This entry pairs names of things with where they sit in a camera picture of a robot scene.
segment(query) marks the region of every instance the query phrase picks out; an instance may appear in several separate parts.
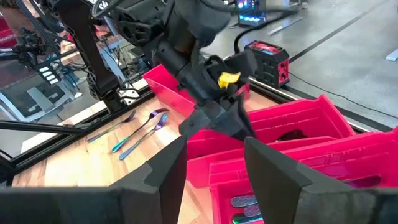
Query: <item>yellow clip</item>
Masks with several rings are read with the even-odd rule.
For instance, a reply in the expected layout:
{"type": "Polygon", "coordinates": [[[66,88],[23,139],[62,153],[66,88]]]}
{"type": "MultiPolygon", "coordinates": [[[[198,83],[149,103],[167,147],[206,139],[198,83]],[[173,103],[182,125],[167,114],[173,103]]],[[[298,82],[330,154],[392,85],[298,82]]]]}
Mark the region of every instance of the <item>yellow clip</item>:
{"type": "Polygon", "coordinates": [[[228,72],[223,72],[220,77],[218,77],[218,86],[221,89],[225,89],[228,87],[230,83],[236,83],[239,80],[241,73],[231,74],[228,72]]]}

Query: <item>gray floor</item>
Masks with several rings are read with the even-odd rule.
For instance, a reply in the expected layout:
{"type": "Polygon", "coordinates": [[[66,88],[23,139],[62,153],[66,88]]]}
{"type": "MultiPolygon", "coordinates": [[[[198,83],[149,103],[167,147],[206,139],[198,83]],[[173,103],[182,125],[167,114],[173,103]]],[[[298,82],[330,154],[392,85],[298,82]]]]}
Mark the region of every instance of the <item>gray floor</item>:
{"type": "MultiPolygon", "coordinates": [[[[267,4],[281,5],[282,0],[268,0],[267,4]]],[[[290,71],[316,86],[398,116],[398,100],[393,90],[398,84],[398,62],[384,59],[398,48],[397,3],[393,0],[309,0],[309,6],[307,11],[301,12],[303,20],[300,22],[273,36],[269,36],[268,32],[281,23],[250,33],[241,39],[240,46],[253,40],[263,40],[284,47],[293,57],[361,16],[346,29],[291,63],[290,71]]],[[[233,39],[243,30],[226,28],[203,50],[220,57],[233,54],[233,39]]],[[[324,93],[294,77],[289,86],[313,96],[324,93]]],[[[88,93],[86,82],[80,88],[84,95],[65,105],[65,109],[58,114],[61,118],[67,119],[96,102],[88,93]]],[[[341,97],[327,95],[340,107],[390,127],[398,124],[398,119],[365,109],[341,97]]],[[[55,124],[60,120],[53,117],[40,122],[55,124]]],[[[0,148],[15,156],[22,142],[35,134],[0,131],[0,148]]]]}

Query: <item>fork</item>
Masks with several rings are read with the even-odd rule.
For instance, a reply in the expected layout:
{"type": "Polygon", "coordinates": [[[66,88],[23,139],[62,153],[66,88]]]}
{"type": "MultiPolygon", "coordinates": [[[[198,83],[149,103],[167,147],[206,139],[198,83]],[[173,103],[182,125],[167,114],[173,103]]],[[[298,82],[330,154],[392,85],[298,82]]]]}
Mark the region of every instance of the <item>fork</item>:
{"type": "Polygon", "coordinates": [[[117,143],[117,145],[115,145],[112,149],[112,152],[117,152],[122,146],[124,146],[125,143],[128,142],[128,140],[131,139],[131,137],[133,135],[135,135],[141,128],[143,128],[150,120],[152,120],[154,117],[156,117],[156,115],[163,113],[163,112],[168,112],[169,109],[166,108],[161,108],[161,109],[157,109],[154,110],[150,113],[149,118],[147,119],[147,121],[145,121],[144,124],[142,124],[138,129],[136,129],[132,134],[130,134],[129,136],[127,136],[126,138],[124,138],[121,142],[117,143]]]}
{"type": "Polygon", "coordinates": [[[154,128],[152,128],[152,130],[150,130],[148,133],[146,133],[143,137],[141,137],[134,145],[132,145],[126,152],[122,153],[119,156],[120,160],[123,160],[124,158],[126,158],[130,152],[132,152],[133,150],[135,150],[135,148],[140,145],[140,143],[145,140],[145,138],[147,136],[150,136],[152,134],[155,133],[155,131],[161,129],[164,127],[164,125],[166,124],[166,120],[167,120],[167,114],[163,114],[162,117],[160,118],[159,122],[155,125],[154,128]]]}
{"type": "Polygon", "coordinates": [[[134,115],[136,115],[136,111],[135,111],[135,110],[133,110],[133,111],[131,112],[131,114],[130,114],[130,116],[129,116],[128,118],[126,118],[125,120],[123,120],[123,121],[121,121],[121,122],[115,124],[114,126],[108,128],[107,130],[103,131],[102,133],[97,134],[96,136],[87,139],[87,142],[88,142],[88,143],[91,143],[91,142],[93,142],[93,141],[99,139],[99,138],[100,138],[101,136],[103,136],[104,134],[106,134],[106,133],[108,133],[108,132],[114,130],[114,129],[115,129],[117,126],[119,126],[120,124],[125,124],[125,123],[128,123],[128,122],[132,121],[132,120],[134,119],[134,115]]]}

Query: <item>metal spoon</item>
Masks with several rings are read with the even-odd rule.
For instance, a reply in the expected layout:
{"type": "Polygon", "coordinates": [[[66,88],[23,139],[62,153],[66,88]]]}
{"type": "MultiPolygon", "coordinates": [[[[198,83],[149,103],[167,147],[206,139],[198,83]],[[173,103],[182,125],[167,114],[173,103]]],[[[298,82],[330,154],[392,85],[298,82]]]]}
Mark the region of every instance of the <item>metal spoon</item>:
{"type": "Polygon", "coordinates": [[[124,138],[122,141],[120,141],[119,143],[117,143],[117,145],[115,145],[112,148],[112,152],[117,152],[122,146],[124,146],[125,143],[128,142],[128,140],[131,139],[131,137],[136,134],[141,128],[143,128],[150,120],[152,120],[154,117],[156,117],[156,115],[163,113],[163,112],[167,112],[169,111],[169,109],[166,108],[161,108],[161,109],[157,109],[154,110],[150,113],[149,118],[147,121],[145,121],[144,124],[142,124],[137,130],[135,130],[132,134],[130,134],[129,136],[127,136],[126,138],[124,138]]]}
{"type": "Polygon", "coordinates": [[[129,116],[128,118],[126,118],[124,121],[121,121],[121,122],[115,124],[114,126],[108,128],[107,130],[103,131],[102,133],[97,134],[96,136],[87,139],[87,142],[88,142],[88,143],[91,143],[91,142],[93,142],[93,141],[99,139],[99,138],[100,138],[101,136],[103,136],[104,134],[106,134],[106,133],[108,133],[108,132],[114,130],[114,129],[115,129],[117,126],[119,126],[120,124],[125,124],[125,123],[128,123],[128,122],[132,121],[132,120],[134,119],[134,115],[136,115],[136,111],[135,111],[135,110],[133,110],[133,111],[131,112],[130,116],[129,116]]]}
{"type": "Polygon", "coordinates": [[[141,137],[133,146],[131,146],[126,152],[122,153],[119,156],[120,160],[123,160],[124,158],[126,158],[130,152],[132,152],[133,150],[135,150],[135,148],[140,145],[140,143],[145,140],[145,138],[147,136],[150,136],[151,134],[155,133],[155,131],[161,129],[164,127],[165,123],[167,120],[167,114],[163,114],[162,117],[160,118],[159,122],[155,125],[154,128],[152,128],[152,130],[150,130],[148,133],[146,133],[143,137],[141,137]]]}

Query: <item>red battery pack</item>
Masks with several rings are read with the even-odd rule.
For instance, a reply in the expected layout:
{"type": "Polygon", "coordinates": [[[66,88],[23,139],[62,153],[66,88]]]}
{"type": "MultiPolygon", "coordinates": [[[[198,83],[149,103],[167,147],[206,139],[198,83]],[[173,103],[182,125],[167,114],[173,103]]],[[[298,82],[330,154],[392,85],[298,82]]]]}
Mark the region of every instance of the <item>red battery pack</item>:
{"type": "Polygon", "coordinates": [[[253,51],[258,64],[253,78],[274,88],[289,82],[289,55],[285,49],[258,40],[247,44],[245,49],[253,51]]]}

